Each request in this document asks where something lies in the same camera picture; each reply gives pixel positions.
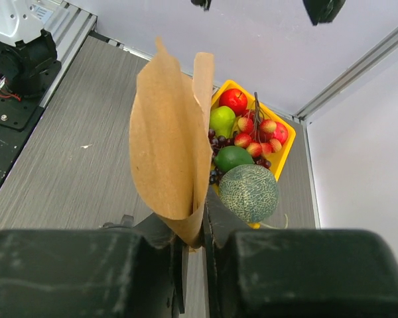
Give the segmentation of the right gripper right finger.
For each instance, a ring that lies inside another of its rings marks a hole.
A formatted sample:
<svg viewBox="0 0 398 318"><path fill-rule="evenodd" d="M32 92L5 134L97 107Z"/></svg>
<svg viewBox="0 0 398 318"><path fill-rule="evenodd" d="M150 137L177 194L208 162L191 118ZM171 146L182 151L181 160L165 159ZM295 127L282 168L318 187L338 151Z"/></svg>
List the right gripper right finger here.
<svg viewBox="0 0 398 318"><path fill-rule="evenodd" d="M214 189L202 228L208 317L398 317L398 263L376 233L252 229Z"/></svg>

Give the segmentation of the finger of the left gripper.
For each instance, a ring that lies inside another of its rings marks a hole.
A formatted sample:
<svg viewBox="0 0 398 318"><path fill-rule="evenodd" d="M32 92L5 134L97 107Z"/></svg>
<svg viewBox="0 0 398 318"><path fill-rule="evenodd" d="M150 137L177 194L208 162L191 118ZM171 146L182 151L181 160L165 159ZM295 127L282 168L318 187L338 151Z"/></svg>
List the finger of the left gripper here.
<svg viewBox="0 0 398 318"><path fill-rule="evenodd" d="M303 0L307 15L313 26L323 23L332 23L336 18L345 0Z"/></svg>

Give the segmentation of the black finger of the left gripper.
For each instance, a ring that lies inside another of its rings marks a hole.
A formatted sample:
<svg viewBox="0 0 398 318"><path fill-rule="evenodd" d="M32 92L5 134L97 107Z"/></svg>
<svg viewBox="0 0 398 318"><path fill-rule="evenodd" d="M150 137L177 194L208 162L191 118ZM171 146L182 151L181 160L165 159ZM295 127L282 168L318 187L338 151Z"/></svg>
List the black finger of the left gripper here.
<svg viewBox="0 0 398 318"><path fill-rule="evenodd" d="M209 11L212 0L190 0L190 2L204 11Z"/></svg>

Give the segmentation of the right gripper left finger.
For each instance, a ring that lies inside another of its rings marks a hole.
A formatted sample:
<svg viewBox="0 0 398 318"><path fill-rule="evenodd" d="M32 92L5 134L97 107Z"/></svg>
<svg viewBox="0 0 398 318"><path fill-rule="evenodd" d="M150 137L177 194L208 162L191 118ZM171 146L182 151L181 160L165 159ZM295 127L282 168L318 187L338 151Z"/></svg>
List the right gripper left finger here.
<svg viewBox="0 0 398 318"><path fill-rule="evenodd" d="M0 231L0 317L178 317L186 245L156 215L130 229Z"/></svg>

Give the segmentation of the brown paper coffee filter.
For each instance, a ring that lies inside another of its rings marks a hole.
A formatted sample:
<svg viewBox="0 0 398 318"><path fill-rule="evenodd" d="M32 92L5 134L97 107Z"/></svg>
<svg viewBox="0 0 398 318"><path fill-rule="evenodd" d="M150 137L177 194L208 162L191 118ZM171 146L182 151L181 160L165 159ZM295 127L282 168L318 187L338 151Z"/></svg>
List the brown paper coffee filter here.
<svg viewBox="0 0 398 318"><path fill-rule="evenodd" d="M137 75L131 175L146 205L188 246L199 248L212 157L214 55L197 53L188 76L161 38L155 45L157 53Z"/></svg>

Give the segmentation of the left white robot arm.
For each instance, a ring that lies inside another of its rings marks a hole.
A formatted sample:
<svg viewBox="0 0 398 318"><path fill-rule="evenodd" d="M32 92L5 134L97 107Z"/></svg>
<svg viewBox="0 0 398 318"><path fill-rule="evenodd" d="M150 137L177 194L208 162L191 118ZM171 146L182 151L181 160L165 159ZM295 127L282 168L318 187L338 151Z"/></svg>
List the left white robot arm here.
<svg viewBox="0 0 398 318"><path fill-rule="evenodd" d="M137 99L160 103L175 98L193 98L204 104L213 92L214 57L199 52L190 78L180 71L161 38L155 40L157 53L137 76ZM57 44L45 29L30 1L0 1L0 72L11 95L23 101L47 102L61 72Z"/></svg>

